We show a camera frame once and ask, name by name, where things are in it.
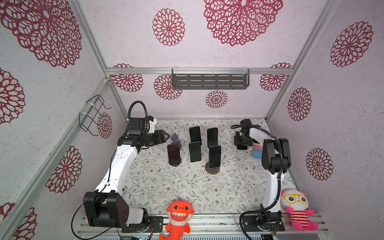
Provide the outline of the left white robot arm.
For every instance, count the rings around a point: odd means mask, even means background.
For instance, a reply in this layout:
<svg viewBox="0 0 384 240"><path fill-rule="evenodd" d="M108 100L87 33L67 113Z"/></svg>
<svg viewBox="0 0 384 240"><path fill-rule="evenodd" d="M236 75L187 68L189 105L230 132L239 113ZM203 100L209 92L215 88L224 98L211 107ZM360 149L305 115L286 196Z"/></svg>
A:
<svg viewBox="0 0 384 240"><path fill-rule="evenodd" d="M86 192L83 199L91 227L133 226L139 232L149 227L148 211L145 208L131 208L123 199L124 182L142 148L163 144L169 138L170 135L163 130L140 135L122 135L119 138L109 170L96 189Z"/></svg>

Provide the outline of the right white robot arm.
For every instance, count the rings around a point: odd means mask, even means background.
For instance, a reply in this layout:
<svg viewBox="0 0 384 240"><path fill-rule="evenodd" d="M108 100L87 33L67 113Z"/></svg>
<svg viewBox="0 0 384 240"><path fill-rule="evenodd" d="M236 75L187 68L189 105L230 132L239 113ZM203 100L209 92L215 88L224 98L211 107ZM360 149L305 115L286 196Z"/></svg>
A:
<svg viewBox="0 0 384 240"><path fill-rule="evenodd" d="M231 129L238 129L234 136L234 144L238 149L245 149L253 143L263 145L261 164L266 170L265 197L259 210L246 211L240 215L240 223L246 215L258 213L278 213L281 211L281 193L284 177L291 166L289 141L279 139L260 125L244 119Z"/></svg>

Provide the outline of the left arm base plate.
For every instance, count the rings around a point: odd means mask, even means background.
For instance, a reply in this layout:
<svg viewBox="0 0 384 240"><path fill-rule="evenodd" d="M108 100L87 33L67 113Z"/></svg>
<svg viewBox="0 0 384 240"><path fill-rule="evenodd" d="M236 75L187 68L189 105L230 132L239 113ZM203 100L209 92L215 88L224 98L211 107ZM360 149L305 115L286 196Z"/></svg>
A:
<svg viewBox="0 0 384 240"><path fill-rule="evenodd" d="M163 216L149 216L145 217L140 224L130 224L124 226L122 233L161 233L164 226Z"/></svg>

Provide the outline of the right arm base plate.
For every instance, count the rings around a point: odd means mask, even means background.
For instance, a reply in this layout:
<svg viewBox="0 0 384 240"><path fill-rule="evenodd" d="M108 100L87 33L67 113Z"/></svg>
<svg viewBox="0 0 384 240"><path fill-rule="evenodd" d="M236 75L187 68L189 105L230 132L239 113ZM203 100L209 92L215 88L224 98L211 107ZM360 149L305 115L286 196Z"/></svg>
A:
<svg viewBox="0 0 384 240"><path fill-rule="evenodd" d="M248 213L240 217L245 232L283 232L282 212Z"/></svg>

